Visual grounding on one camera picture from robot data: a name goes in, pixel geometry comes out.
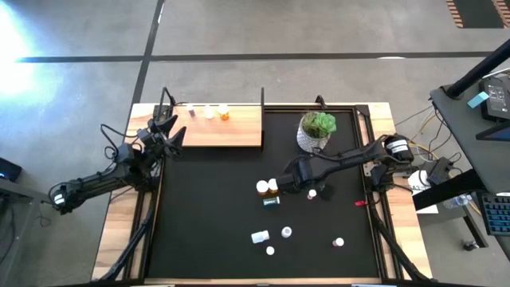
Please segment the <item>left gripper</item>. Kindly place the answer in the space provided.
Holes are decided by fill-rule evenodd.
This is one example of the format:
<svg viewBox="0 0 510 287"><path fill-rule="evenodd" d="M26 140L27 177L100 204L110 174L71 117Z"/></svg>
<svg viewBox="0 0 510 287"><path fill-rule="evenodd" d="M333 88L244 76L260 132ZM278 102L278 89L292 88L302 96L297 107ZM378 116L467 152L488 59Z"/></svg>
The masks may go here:
<svg viewBox="0 0 510 287"><path fill-rule="evenodd" d="M182 151L182 144L186 134L186 128L180 128L171 138L167 139L164 134L175 125L177 115L173 115L165 120L150 120L150 130L154 136L155 143L150 147L144 147L142 151L135 152L135 159L137 161L144 161L147 159L160 159L162 156L179 157Z"/></svg>

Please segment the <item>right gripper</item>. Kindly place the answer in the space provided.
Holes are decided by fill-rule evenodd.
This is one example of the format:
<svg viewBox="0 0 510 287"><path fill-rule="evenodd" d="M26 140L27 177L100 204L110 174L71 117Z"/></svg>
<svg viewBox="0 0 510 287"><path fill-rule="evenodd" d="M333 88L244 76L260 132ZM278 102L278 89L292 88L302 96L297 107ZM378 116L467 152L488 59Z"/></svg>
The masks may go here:
<svg viewBox="0 0 510 287"><path fill-rule="evenodd" d="M296 186L323 180L323 160L317 157L298 157L288 164L288 172L277 177L277 187L281 193L295 194ZM327 183L320 183L318 195L324 201L331 201L335 188Z"/></svg>

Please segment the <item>succulent in white patterned pot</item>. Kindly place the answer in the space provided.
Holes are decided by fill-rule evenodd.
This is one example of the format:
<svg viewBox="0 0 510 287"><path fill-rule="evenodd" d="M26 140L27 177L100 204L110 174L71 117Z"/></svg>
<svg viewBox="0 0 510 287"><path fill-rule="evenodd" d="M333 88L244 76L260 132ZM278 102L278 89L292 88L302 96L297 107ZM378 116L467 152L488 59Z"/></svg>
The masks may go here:
<svg viewBox="0 0 510 287"><path fill-rule="evenodd" d="M323 150L332 133L336 131L336 119L326 112L307 112L302 116L296 141L308 153Z"/></svg>

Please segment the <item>black table mat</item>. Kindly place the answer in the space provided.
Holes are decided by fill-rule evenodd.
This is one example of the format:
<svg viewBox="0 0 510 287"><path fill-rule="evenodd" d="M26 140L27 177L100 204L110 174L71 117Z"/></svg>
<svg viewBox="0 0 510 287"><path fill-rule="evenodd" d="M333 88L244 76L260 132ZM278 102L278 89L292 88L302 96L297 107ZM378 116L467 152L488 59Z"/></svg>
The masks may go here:
<svg viewBox="0 0 510 287"><path fill-rule="evenodd" d="M298 112L265 115L265 145L187 147L167 162L152 240L150 278L234 279L377 277L374 244L357 167L329 175L331 201L305 192L263 207L256 184L284 172L300 154ZM281 236L285 226L289 238ZM251 234L270 239L253 244ZM342 238L344 245L332 241ZM274 255L266 248L272 246Z"/></svg>

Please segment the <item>white printed paper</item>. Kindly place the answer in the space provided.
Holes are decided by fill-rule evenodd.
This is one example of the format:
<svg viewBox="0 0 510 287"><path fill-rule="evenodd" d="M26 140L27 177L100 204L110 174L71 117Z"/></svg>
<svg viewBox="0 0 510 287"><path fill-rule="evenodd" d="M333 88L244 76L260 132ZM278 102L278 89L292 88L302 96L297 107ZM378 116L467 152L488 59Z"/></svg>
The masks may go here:
<svg viewBox="0 0 510 287"><path fill-rule="evenodd" d="M415 171L407 179L409 188L412 190L412 195L415 196L422 191L430 188L430 184L427 182L427 172L423 170ZM438 208L436 205L416 210L417 214L438 214Z"/></svg>

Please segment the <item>black controller box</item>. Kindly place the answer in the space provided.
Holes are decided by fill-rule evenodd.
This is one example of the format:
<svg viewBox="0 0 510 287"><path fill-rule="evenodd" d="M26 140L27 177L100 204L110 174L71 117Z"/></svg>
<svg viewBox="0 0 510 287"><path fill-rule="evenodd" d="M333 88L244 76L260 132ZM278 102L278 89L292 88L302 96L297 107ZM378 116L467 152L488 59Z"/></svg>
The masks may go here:
<svg viewBox="0 0 510 287"><path fill-rule="evenodd" d="M453 162L445 157L437 159L427 172L427 182L438 185L449 179L449 172L453 168Z"/></svg>

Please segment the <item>clear plastic water bottle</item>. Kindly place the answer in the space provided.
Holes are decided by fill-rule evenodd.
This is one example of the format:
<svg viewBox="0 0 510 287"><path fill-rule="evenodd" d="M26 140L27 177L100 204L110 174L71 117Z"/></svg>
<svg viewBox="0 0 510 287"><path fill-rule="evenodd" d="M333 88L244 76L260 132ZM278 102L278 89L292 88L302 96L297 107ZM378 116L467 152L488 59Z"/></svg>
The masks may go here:
<svg viewBox="0 0 510 287"><path fill-rule="evenodd" d="M443 202L443 205L447 209L453 209L456 207L466 206L472 200L471 195L458 195L451 199L447 199Z"/></svg>

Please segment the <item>grey side table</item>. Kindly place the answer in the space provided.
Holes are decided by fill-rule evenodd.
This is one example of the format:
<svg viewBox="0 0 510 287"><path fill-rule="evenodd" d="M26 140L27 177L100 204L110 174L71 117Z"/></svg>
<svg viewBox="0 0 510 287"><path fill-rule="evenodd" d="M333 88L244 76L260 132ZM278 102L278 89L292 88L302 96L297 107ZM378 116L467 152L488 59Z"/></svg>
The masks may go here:
<svg viewBox="0 0 510 287"><path fill-rule="evenodd" d="M49 199L44 192L5 179L0 179L0 192L8 194L11 216L7 224L7 247L0 252L0 287L6 287L20 261L31 226L40 215L41 204L49 203Z"/></svg>

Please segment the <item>black device blue light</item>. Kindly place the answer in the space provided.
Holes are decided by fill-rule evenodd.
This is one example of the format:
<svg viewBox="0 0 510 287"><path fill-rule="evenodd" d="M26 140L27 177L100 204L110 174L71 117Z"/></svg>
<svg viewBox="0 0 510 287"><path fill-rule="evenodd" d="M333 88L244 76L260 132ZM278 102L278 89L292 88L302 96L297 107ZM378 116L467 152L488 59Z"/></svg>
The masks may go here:
<svg viewBox="0 0 510 287"><path fill-rule="evenodd" d="M22 168L7 159L0 157L0 179L16 182L22 173Z"/></svg>

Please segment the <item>dark grey side desk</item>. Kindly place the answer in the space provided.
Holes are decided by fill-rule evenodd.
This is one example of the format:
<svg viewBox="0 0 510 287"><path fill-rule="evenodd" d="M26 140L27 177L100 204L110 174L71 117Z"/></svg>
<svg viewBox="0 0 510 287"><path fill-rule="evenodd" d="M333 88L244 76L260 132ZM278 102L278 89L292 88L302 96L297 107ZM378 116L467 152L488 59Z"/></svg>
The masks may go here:
<svg viewBox="0 0 510 287"><path fill-rule="evenodd" d="M510 142L477 140L476 134L497 123L483 119L480 108L467 105L480 92L481 81L467 88L459 100L448 98L441 88L430 93L434 107L447 123L472 168L415 195L414 205L418 210L472 192L477 194L477 198L487 193L510 196ZM510 237L493 237L510 260Z"/></svg>

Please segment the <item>teal block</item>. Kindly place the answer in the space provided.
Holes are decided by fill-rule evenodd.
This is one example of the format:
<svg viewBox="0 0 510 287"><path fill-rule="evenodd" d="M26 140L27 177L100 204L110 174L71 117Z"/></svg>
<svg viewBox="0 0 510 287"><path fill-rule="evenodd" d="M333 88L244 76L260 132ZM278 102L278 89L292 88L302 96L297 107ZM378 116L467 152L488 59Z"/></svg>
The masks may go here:
<svg viewBox="0 0 510 287"><path fill-rule="evenodd" d="M467 105L470 108L476 108L483 104L488 98L489 95L486 92L479 92L471 100L467 102Z"/></svg>

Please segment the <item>backlit black keyboard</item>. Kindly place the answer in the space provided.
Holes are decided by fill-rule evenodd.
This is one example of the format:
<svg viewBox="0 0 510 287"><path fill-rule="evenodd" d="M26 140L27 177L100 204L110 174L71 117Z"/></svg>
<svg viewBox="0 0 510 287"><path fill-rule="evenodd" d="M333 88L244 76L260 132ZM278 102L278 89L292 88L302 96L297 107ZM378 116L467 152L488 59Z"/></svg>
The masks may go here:
<svg viewBox="0 0 510 287"><path fill-rule="evenodd" d="M488 235L510 237L510 196L487 193L478 199Z"/></svg>

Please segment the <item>black pole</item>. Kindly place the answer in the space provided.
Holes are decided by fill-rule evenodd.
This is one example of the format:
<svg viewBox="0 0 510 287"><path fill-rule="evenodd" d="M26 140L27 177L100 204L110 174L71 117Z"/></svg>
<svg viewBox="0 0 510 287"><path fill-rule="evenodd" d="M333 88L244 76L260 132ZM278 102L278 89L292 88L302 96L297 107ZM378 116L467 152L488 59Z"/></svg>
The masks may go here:
<svg viewBox="0 0 510 287"><path fill-rule="evenodd" d="M483 76L489 74L498 65L510 58L510 39L490 53L483 61L469 70L460 80L450 86L441 86L445 95L453 100L459 100L461 94L477 83Z"/></svg>

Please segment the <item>black power adapter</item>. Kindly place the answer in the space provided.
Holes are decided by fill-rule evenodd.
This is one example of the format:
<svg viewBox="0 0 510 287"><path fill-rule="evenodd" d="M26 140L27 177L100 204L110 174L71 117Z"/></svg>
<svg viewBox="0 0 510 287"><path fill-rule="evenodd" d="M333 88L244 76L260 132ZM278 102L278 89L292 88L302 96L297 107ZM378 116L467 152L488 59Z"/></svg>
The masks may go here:
<svg viewBox="0 0 510 287"><path fill-rule="evenodd" d="M488 77L479 83L481 92L488 99L481 104L481 115L485 120L510 120L510 90L499 77Z"/></svg>

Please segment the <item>dark floor mat striped edges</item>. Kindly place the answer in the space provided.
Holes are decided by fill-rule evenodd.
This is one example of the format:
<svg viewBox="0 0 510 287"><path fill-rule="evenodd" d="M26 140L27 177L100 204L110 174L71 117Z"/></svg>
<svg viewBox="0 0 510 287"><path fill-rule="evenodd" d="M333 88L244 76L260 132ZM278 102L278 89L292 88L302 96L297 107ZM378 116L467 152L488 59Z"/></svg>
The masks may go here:
<svg viewBox="0 0 510 287"><path fill-rule="evenodd" d="M510 29L510 0L445 0L459 29Z"/></svg>

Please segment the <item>wooden shelf black frame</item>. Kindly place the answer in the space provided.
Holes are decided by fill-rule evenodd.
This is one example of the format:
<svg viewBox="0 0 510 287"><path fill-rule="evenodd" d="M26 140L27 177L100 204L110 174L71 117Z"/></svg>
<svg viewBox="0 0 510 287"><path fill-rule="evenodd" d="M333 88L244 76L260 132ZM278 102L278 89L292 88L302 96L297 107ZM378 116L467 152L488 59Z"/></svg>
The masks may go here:
<svg viewBox="0 0 510 287"><path fill-rule="evenodd" d="M186 106L192 104L196 117L191 117ZM221 120L217 106L229 106L229 119ZM214 110L214 118L208 120L204 106ZM257 103L192 103L178 102L166 87L162 89L155 117L168 118L177 115L174 135L180 128L186 128L184 147L261 147L263 143L263 119L265 95Z"/></svg>

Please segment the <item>black metal rig frame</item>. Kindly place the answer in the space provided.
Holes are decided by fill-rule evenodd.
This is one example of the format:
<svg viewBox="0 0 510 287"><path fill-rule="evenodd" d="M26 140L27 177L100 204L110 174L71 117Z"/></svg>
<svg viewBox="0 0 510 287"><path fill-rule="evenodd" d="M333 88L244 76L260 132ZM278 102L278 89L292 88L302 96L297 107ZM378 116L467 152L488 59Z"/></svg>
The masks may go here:
<svg viewBox="0 0 510 287"><path fill-rule="evenodd" d="M269 108L284 108L296 106L298 109L303 108L309 110L311 108L320 108L319 103L220 103L229 106L229 114L231 120L234 116L240 116L240 120L234 120L235 123L241 121L255 121L258 114L262 118L262 110L269 111ZM219 114L217 103L191 103L197 116L203 112L204 107L209 105L214 109L215 117L212 119L218 120ZM127 133L131 135L135 130L142 127L142 124L147 122L151 112L153 112L160 104L133 104L130 117L128 120ZM328 103L328 108L339 109L341 106L347 108L354 108L356 119L360 124L360 132L362 136L362 143L368 144L369 137L382 136L384 134L393 134L395 132L394 121L391 115L390 105L387 102L359 102L359 103ZM255 138L254 131L261 130L262 128L252 128L249 126L248 134L251 136L249 141L242 139L242 144L253 144L254 140L261 140L262 135ZM112 267L113 263L118 259L124 247L128 244L132 234L135 233L139 224L146 216L149 207L151 207L152 195L148 193L140 194L137 191L129 190L128 187L121 188L112 192L111 198L113 199L108 204L108 211L106 214L104 227L100 239L99 249L96 255L95 265L92 270L91 281L99 279L104 276ZM395 240L402 248L406 256L414 263L418 271L427 277L432 277L429 258L426 252L426 247L423 242L422 230L418 221L418 215L414 209L414 203L411 198L411 193L404 190L402 187L392 187L387 193L386 198L377 206L378 214L381 218L384 217L386 227L393 228L393 235ZM379 235L382 241L383 259L387 268L386 272L390 278L397 278L398 268L396 255L390 251L390 247ZM128 259L127 266L121 269L120 275L116 280L121 279L139 279L142 277L142 259L143 259L143 244L147 243L146 237L135 248L133 256Z"/></svg>

